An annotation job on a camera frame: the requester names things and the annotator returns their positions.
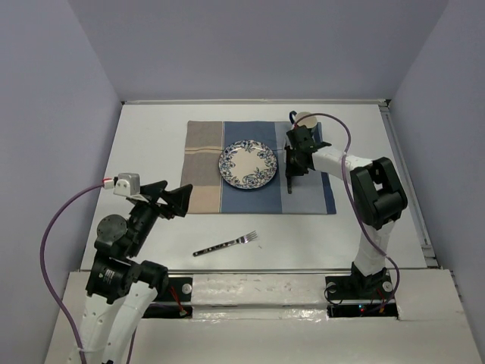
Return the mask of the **silver knife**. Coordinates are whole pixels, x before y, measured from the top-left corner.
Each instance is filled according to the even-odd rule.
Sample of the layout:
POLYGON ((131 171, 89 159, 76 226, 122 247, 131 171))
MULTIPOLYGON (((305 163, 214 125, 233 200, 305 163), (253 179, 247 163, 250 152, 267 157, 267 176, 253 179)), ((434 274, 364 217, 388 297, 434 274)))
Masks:
POLYGON ((287 182, 287 192, 288 192, 288 194, 292 194, 293 193, 293 178, 291 176, 287 176, 286 182, 287 182))

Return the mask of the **dark green mug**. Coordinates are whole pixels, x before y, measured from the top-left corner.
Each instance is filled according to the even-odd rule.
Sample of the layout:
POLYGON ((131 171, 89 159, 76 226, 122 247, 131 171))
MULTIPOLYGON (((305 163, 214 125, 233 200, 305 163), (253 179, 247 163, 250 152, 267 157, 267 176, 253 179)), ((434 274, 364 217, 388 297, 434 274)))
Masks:
POLYGON ((290 130, 286 133, 288 138, 294 136, 313 138, 315 128, 317 127, 317 117, 308 111, 289 113, 289 121, 291 123, 290 130))

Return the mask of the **blue white patterned plate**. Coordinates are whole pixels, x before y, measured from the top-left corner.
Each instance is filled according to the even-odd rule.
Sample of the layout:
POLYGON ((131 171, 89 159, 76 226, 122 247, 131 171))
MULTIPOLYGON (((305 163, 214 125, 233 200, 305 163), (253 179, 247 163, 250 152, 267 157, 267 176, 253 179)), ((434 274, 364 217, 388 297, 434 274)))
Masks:
POLYGON ((277 173, 277 156, 266 144, 240 140, 227 146, 218 160, 223 180, 241 190, 256 190, 268 184, 277 173))

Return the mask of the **blue beige checked cloth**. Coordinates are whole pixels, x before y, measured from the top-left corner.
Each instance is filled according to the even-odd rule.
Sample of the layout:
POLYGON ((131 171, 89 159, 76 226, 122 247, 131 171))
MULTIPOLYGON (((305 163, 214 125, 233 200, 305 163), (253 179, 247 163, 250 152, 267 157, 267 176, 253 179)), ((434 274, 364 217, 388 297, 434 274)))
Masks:
POLYGON ((283 147, 289 129, 288 121, 189 121, 180 181, 182 186, 193 185, 189 213, 335 215, 335 198, 325 173, 309 171, 294 177, 292 192, 287 192, 283 147), (264 186, 240 189, 222 178, 221 153, 240 140, 262 142, 276 155, 276 174, 264 186))

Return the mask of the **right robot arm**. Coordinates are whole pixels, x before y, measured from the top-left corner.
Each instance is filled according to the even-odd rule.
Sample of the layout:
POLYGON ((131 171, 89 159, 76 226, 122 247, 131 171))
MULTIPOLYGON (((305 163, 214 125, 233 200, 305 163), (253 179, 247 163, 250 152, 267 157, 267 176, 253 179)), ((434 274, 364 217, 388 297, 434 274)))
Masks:
POLYGON ((336 209, 330 179, 343 182, 361 228, 350 273, 335 281, 341 300, 369 297, 383 282, 390 258, 390 231, 407 206, 399 176, 388 158, 353 156, 324 141, 317 127, 272 121, 191 121, 185 163, 193 173, 171 189, 156 186, 158 215, 185 218, 201 210, 215 221, 189 221, 162 234, 166 256, 233 247, 224 267, 298 268, 302 254, 322 243, 336 245, 352 231, 336 209))

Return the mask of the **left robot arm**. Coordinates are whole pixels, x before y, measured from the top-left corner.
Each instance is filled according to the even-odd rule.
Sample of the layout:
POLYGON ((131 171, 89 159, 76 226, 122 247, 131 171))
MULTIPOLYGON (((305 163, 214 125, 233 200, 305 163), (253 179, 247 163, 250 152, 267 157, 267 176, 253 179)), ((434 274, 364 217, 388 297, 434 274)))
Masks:
POLYGON ((86 285, 80 324, 82 363, 116 363, 153 300, 169 285, 168 270, 137 256, 155 222, 186 215, 192 185, 168 191, 167 181, 133 189, 124 174, 114 180, 116 194, 133 204, 128 217, 108 215, 96 228, 95 258, 86 285))

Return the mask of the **silver fork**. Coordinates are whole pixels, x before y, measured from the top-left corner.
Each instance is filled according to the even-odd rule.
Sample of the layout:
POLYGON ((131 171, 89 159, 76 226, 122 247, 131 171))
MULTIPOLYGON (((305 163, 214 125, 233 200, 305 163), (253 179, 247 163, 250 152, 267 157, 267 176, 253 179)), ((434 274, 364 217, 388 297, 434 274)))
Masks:
POLYGON ((203 256, 205 254, 212 253, 212 252, 215 252, 215 251, 218 251, 218 250, 221 250, 221 249, 226 249, 226 248, 231 247, 231 246, 235 246, 235 245, 239 245, 239 244, 246 244, 246 243, 249 243, 249 242, 256 240, 257 238, 258 238, 257 232, 252 231, 250 233, 242 235, 241 237, 236 238, 235 240, 229 240, 229 241, 224 242, 224 243, 219 243, 217 245, 210 246, 210 247, 195 251, 192 254, 192 256, 193 257, 203 256))

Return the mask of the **white taped front board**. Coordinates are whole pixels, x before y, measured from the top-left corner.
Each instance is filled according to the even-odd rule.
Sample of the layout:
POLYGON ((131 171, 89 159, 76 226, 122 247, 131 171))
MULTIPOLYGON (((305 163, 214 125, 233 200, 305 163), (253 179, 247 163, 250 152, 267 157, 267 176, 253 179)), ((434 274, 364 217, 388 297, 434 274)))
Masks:
POLYGON ((194 306, 326 306, 325 277, 307 274, 195 275, 194 306))

